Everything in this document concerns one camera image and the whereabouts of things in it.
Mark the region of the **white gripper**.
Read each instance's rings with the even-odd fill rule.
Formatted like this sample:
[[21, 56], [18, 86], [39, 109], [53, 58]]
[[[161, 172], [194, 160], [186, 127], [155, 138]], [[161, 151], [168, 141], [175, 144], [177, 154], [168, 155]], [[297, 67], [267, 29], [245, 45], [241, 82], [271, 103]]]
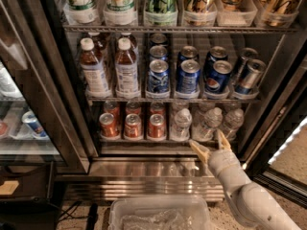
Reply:
[[231, 145], [220, 129], [217, 130], [217, 139], [219, 150], [213, 151], [212, 153], [209, 148], [201, 145], [197, 141], [189, 140], [191, 149], [203, 164], [208, 163], [208, 169], [215, 176], [218, 176], [224, 170], [230, 170], [231, 168], [238, 169], [240, 167], [238, 158], [231, 151]]

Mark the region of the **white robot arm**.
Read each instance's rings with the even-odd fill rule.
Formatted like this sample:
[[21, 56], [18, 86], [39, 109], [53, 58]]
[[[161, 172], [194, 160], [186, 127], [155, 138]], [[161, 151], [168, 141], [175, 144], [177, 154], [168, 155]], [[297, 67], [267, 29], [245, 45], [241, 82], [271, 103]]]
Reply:
[[216, 150], [193, 139], [189, 145], [223, 186], [224, 198], [237, 222], [245, 227], [261, 225], [266, 230], [301, 230], [270, 193], [248, 177], [219, 129], [217, 137]]

